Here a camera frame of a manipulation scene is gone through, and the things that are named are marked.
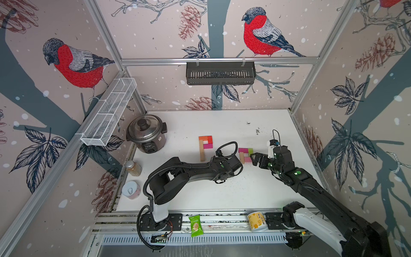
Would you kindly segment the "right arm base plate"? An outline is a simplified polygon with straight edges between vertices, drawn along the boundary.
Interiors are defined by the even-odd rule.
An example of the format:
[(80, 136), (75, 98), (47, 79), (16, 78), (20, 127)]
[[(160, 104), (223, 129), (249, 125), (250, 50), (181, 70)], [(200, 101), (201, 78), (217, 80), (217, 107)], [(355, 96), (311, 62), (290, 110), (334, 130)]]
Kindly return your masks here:
[(302, 230), (298, 226), (295, 219), (295, 212), (305, 206), (297, 201), (292, 202), (282, 208), (281, 212), (267, 212), (265, 213), (265, 221), (269, 230)]

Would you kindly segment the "wide wood block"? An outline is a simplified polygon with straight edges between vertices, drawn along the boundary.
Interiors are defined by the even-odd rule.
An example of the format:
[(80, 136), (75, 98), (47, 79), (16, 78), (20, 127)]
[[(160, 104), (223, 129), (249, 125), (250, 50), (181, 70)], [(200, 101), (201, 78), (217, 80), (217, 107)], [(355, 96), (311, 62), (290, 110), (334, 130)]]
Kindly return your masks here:
[(204, 150), (201, 150), (201, 151), (200, 151), (200, 161), (201, 161), (201, 162), (204, 162), (204, 161), (205, 161), (205, 158), (206, 158), (206, 157), (205, 157), (205, 152), (204, 152)]

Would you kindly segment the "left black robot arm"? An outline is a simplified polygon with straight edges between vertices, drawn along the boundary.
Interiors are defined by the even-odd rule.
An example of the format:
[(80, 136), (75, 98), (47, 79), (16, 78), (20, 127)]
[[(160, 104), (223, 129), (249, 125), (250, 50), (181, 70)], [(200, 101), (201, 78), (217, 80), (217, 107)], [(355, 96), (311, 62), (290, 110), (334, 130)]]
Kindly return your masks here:
[(146, 215), (155, 224), (165, 223), (169, 219), (168, 203), (187, 183), (213, 181), (222, 184), (242, 170), (243, 164), (235, 155), (213, 156), (207, 163), (186, 163), (173, 157), (153, 171), (143, 185), (142, 192), (149, 200)]

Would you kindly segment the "thin wood block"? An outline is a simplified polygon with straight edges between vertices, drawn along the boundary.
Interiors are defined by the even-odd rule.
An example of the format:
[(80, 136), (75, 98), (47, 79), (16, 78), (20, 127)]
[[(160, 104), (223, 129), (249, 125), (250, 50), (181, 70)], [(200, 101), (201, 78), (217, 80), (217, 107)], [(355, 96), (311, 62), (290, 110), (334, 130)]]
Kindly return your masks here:
[(199, 149), (200, 149), (200, 152), (203, 152), (204, 151), (204, 143), (203, 143), (203, 140), (199, 140)]

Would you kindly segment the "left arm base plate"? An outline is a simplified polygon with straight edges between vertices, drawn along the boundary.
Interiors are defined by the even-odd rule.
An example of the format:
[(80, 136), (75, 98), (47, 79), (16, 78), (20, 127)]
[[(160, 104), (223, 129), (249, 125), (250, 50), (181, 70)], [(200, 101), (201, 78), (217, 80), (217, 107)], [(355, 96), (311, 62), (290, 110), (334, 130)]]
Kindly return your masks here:
[(182, 214), (169, 214), (169, 216), (155, 222), (152, 214), (142, 214), (137, 221), (140, 231), (180, 231), (183, 224)]

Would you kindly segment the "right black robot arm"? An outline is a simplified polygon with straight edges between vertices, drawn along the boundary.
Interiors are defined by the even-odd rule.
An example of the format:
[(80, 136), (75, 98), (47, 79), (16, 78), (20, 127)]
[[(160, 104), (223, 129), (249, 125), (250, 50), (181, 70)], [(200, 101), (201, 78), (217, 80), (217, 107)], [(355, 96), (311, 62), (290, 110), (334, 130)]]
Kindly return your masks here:
[(270, 170), (272, 175), (311, 202), (322, 219), (299, 202), (283, 208), (283, 224), (302, 227), (313, 233), (341, 257), (389, 257), (391, 249), (386, 230), (378, 222), (370, 223), (350, 211), (303, 168), (295, 166), (286, 146), (273, 148), (273, 154), (254, 153), (254, 166)]

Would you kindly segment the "natural wood block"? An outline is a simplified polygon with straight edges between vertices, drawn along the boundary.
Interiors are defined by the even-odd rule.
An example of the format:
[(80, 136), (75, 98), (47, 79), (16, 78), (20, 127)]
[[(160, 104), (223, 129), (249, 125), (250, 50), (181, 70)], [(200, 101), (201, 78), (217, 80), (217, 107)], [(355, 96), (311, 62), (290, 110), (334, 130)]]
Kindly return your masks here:
[(240, 153), (239, 153), (239, 156), (240, 156), (240, 161), (241, 161), (241, 163), (242, 163), (242, 164), (245, 164), (244, 153), (243, 153), (243, 152), (240, 152)]

